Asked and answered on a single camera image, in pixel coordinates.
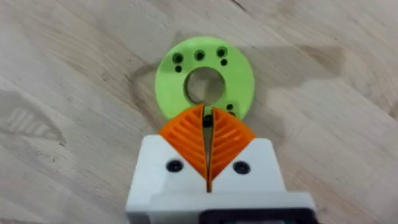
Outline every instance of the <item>black component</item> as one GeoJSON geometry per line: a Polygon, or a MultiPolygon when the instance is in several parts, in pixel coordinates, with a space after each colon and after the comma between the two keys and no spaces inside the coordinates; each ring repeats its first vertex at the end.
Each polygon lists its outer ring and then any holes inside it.
{"type": "Polygon", "coordinates": [[[184,59],[184,57],[180,53],[176,53],[173,55],[173,62],[176,64],[181,63],[183,59],[184,59]]]}
{"type": "Polygon", "coordinates": [[[207,210],[200,214],[199,224],[234,222],[285,221],[292,224],[319,224],[309,208],[207,210]]]}
{"type": "Polygon", "coordinates": [[[197,50],[195,52],[195,59],[196,60],[203,60],[205,58],[205,52],[202,50],[197,50]]]}
{"type": "Polygon", "coordinates": [[[202,126],[204,128],[210,128],[212,127],[212,125],[213,125],[213,116],[211,114],[208,114],[203,118],[202,126]]]}
{"type": "Polygon", "coordinates": [[[231,103],[226,105],[227,110],[232,110],[233,108],[234,108],[234,105],[232,105],[231,103]]]}
{"type": "Polygon", "coordinates": [[[172,161],[169,161],[166,164],[166,169],[169,172],[180,172],[182,170],[182,168],[184,167],[184,165],[182,164],[181,161],[174,159],[172,161]]]}
{"type": "Polygon", "coordinates": [[[179,65],[177,65],[177,66],[175,67],[175,71],[178,72],[178,73],[180,73],[180,72],[182,71],[182,67],[179,66],[179,65]]]}
{"type": "Polygon", "coordinates": [[[227,53],[227,50],[225,47],[219,47],[217,49],[217,56],[219,56],[219,57],[225,57],[226,53],[227,53]]]}
{"type": "Polygon", "coordinates": [[[221,65],[225,66],[228,63],[228,61],[226,59],[221,60],[221,65]]]}
{"type": "Polygon", "coordinates": [[[250,166],[249,164],[247,164],[247,162],[244,161],[238,161],[238,162],[234,162],[234,170],[235,172],[239,173],[239,174],[248,174],[250,173],[250,166]]]}

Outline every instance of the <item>orange gripper jaw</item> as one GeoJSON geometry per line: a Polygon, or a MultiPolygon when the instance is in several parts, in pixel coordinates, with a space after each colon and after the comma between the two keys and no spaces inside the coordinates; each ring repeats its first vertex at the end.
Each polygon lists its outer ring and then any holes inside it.
{"type": "Polygon", "coordinates": [[[213,139],[208,179],[216,178],[255,137],[242,121],[213,107],[213,139]]]}
{"type": "Polygon", "coordinates": [[[207,179],[205,140],[202,128],[203,108],[204,105],[198,105],[183,111],[171,119],[159,131],[159,134],[203,178],[207,179]]]}

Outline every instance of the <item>wooden table surface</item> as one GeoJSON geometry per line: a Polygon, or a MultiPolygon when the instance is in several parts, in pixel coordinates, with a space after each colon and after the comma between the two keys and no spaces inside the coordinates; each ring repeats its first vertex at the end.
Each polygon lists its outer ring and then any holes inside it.
{"type": "Polygon", "coordinates": [[[395,0],[0,1],[3,223],[125,223],[164,53],[194,36],[249,59],[244,122],[323,223],[397,223],[395,0]]]}

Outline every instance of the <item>green 3d printed disc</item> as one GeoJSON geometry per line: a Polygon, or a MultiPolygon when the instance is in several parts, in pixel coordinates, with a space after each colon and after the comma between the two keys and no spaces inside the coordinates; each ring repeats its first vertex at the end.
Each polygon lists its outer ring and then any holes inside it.
{"type": "Polygon", "coordinates": [[[243,119],[254,97],[254,77],[246,57],[230,43],[214,37],[185,40],[163,57],[156,72],[156,100],[167,119],[172,119],[195,104],[187,96],[188,75],[197,68],[216,70],[224,80],[225,91],[211,107],[224,109],[243,119]]]}

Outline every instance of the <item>black screw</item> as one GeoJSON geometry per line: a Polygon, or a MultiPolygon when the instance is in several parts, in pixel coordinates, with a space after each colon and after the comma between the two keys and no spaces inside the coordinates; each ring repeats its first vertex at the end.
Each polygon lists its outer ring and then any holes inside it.
{"type": "Polygon", "coordinates": [[[226,48],[225,47],[219,47],[217,49],[217,56],[222,58],[222,57],[225,57],[225,55],[226,55],[226,48]]]}
{"type": "Polygon", "coordinates": [[[226,59],[221,60],[221,65],[225,66],[228,63],[228,61],[226,59]]]}
{"type": "Polygon", "coordinates": [[[182,164],[182,162],[176,159],[173,159],[166,164],[166,169],[169,172],[180,172],[183,167],[184,165],[182,164]]]}
{"type": "Polygon", "coordinates": [[[173,62],[174,63],[181,63],[184,57],[180,53],[176,53],[173,55],[173,62]]]}
{"type": "Polygon", "coordinates": [[[179,66],[179,65],[177,65],[177,66],[175,67],[175,71],[178,72],[178,73],[180,73],[180,72],[182,71],[182,67],[179,66]]]}
{"type": "Polygon", "coordinates": [[[243,161],[238,161],[234,163],[234,170],[235,172],[239,173],[239,174],[248,174],[250,173],[250,166],[249,164],[247,164],[247,162],[243,162],[243,161]]]}
{"type": "Polygon", "coordinates": [[[234,108],[234,105],[232,105],[232,104],[226,105],[227,110],[232,110],[233,108],[234,108]]]}
{"type": "Polygon", "coordinates": [[[202,126],[204,128],[210,128],[213,125],[213,116],[211,114],[206,115],[202,120],[202,126]]]}
{"type": "Polygon", "coordinates": [[[203,60],[205,58],[205,52],[202,50],[198,50],[195,52],[195,59],[196,60],[203,60]]]}

